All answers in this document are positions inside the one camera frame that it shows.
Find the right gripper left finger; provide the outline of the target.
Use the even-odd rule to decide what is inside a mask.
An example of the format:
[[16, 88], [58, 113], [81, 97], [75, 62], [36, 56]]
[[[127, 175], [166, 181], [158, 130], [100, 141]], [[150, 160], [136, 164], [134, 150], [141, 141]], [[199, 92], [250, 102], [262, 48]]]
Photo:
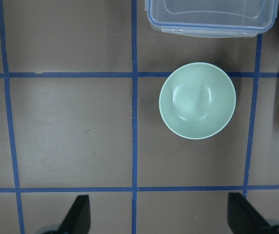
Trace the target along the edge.
[[76, 197], [60, 226], [43, 234], [88, 234], [91, 229], [89, 195]]

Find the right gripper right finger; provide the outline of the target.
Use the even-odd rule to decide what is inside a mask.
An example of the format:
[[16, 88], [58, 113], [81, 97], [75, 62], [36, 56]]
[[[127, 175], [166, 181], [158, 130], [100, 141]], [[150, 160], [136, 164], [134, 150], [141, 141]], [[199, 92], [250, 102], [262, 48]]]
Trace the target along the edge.
[[279, 234], [279, 225], [269, 224], [241, 193], [229, 193], [227, 223], [234, 234]]

